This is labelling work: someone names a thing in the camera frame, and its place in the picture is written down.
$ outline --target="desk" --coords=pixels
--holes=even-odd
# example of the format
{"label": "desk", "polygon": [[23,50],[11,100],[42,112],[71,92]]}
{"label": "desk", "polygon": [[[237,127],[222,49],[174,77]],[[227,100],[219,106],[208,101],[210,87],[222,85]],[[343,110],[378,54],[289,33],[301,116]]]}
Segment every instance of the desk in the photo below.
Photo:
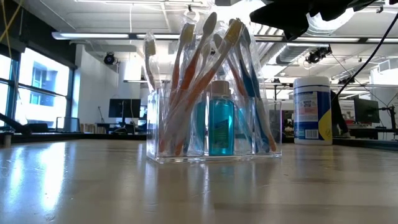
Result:
{"label": "desk", "polygon": [[282,150],[281,159],[159,165],[144,141],[20,144],[0,150],[0,223],[398,222],[398,153]]}
{"label": "desk", "polygon": [[379,133],[394,133],[397,130],[393,129],[381,129],[381,128],[349,128],[349,134],[357,138],[370,138],[378,139]]}
{"label": "desk", "polygon": [[[119,123],[95,123],[97,128],[105,128],[106,134],[109,134],[110,131],[114,131],[120,127],[116,127],[116,125],[119,125]],[[134,134],[136,127],[133,126],[133,124],[126,124],[125,128],[127,129],[128,133]]]}

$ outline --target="white wall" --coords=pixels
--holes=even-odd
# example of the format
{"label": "white wall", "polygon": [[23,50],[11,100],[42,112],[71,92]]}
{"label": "white wall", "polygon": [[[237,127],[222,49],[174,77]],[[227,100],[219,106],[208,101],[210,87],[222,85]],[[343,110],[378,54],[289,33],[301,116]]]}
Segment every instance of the white wall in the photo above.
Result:
{"label": "white wall", "polygon": [[139,83],[123,82],[123,63],[119,66],[118,74],[87,53],[83,45],[77,45],[76,65],[78,69],[75,71],[72,116],[79,117],[80,123],[100,123],[99,106],[105,123],[121,121],[121,118],[108,117],[109,100],[140,98]]}
{"label": "white wall", "polygon": [[79,92],[74,94],[78,94],[77,116],[80,123],[101,122],[99,106],[105,122],[114,123],[115,118],[108,118],[108,110],[109,99],[118,92],[118,74],[87,53],[83,45],[76,47],[76,65],[80,86],[75,84]]}
{"label": "white wall", "polygon": [[[398,97],[396,96],[398,92],[398,79],[397,79],[397,69],[386,70],[382,73],[379,73],[375,68],[371,70],[371,84],[380,84],[380,85],[397,85],[397,88],[373,88],[371,91],[374,95],[376,95],[382,102],[388,104],[390,100],[391,103],[389,106],[394,105],[396,107],[395,111],[398,113]],[[385,107],[380,100],[371,96],[372,100],[376,100],[379,102],[379,107]],[[392,128],[391,126],[391,117],[387,113],[387,111],[380,111],[380,120],[383,122],[385,127]],[[392,133],[386,133],[384,139],[391,140],[394,138]],[[379,133],[379,139],[383,139],[383,133]]]}

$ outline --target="mouthwash bottle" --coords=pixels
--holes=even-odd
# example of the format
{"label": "mouthwash bottle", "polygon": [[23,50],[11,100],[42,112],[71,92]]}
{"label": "mouthwash bottle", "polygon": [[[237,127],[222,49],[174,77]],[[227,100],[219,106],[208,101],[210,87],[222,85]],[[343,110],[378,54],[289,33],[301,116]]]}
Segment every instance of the mouthwash bottle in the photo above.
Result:
{"label": "mouthwash bottle", "polygon": [[234,103],[229,83],[216,80],[211,83],[209,104],[209,156],[234,154]]}

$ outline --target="container label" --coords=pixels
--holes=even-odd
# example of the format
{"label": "container label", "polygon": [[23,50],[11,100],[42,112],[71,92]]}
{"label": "container label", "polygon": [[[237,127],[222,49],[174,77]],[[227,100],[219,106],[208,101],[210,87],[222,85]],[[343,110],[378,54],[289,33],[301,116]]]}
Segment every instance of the container label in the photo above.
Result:
{"label": "container label", "polygon": [[330,92],[306,91],[294,95],[294,138],[330,141]]}
{"label": "container label", "polygon": [[298,93],[294,98],[295,120],[300,122],[318,122],[318,95],[314,92]]}
{"label": "container label", "polygon": [[213,132],[213,147],[218,149],[228,148],[228,120],[220,121],[215,124]]}

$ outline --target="light fixture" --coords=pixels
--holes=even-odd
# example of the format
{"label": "light fixture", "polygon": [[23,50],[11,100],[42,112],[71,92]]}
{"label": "light fixture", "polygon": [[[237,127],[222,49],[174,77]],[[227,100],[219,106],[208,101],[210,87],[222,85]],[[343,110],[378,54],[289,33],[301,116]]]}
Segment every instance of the light fixture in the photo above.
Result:
{"label": "light fixture", "polygon": [[56,40],[79,40],[79,39],[129,39],[129,34],[102,34],[102,33],[61,33],[52,32]]}
{"label": "light fixture", "polygon": [[123,80],[126,83],[147,83],[146,80]]}
{"label": "light fixture", "polygon": [[[143,40],[145,39],[146,34],[137,34],[137,39]],[[157,40],[178,40],[180,38],[180,34],[154,34],[154,37]]]}
{"label": "light fixture", "polygon": [[320,42],[320,43],[355,43],[358,42],[359,38],[351,37],[298,37],[293,42]]}
{"label": "light fixture", "polygon": [[283,37],[282,36],[263,36],[263,35],[255,35],[254,36],[256,42],[280,42]]}
{"label": "light fixture", "polygon": [[[381,38],[369,38],[366,42],[367,43],[379,43]],[[385,38],[385,43],[398,43],[398,38]]]}
{"label": "light fixture", "polygon": [[186,6],[187,4],[203,6],[202,1],[153,1],[153,0],[75,0],[75,2],[105,3],[105,4],[172,4]]}
{"label": "light fixture", "polygon": [[329,47],[328,44],[287,43],[289,47]]}

